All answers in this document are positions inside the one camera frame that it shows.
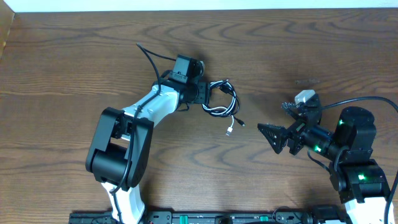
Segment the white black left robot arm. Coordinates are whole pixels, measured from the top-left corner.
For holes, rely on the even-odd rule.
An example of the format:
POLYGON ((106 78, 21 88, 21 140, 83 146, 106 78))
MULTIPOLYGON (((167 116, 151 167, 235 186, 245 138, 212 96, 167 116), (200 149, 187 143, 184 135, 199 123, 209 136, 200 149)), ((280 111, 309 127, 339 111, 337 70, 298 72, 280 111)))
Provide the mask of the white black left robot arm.
POLYGON ((184 103, 208 101, 202 80, 205 64, 178 55, 174 68, 160 75, 138 102, 121 110, 103 110, 86 157, 85 168, 108 193, 116 223, 139 223, 145 205, 139 182, 147 167, 154 128, 184 103))

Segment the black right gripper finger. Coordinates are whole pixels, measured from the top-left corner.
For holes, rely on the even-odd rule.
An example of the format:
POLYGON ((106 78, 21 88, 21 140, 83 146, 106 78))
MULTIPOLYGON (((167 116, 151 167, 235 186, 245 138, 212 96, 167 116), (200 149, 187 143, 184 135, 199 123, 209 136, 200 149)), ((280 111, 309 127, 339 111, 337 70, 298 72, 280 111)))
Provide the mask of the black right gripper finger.
POLYGON ((294 120, 298 120, 303 118, 300 113, 302 106, 303 103, 295 104, 295 103, 283 102, 281 108, 294 120))
POLYGON ((280 154, 287 144, 288 131, 283 126, 275 126, 273 124, 257 125, 258 130, 268 140, 276 154, 280 154))

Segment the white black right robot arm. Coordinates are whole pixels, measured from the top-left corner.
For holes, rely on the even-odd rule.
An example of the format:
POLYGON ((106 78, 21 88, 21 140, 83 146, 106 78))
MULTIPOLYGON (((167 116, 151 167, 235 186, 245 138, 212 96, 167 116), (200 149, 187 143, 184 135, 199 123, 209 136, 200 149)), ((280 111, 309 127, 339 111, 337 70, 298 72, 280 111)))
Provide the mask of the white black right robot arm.
POLYGON ((321 127, 321 104, 314 90, 301 91, 293 103, 283 103, 284 111, 294 119, 285 128, 273 124, 257 125, 276 154, 284 147, 297 155, 304 147, 330 160, 319 163, 328 172, 338 192, 340 210, 334 205, 320 205, 303 213, 299 223, 394 223, 392 199, 397 183, 389 185, 383 169, 372 159, 376 137, 374 115, 358 106, 344 108, 336 129, 321 127))

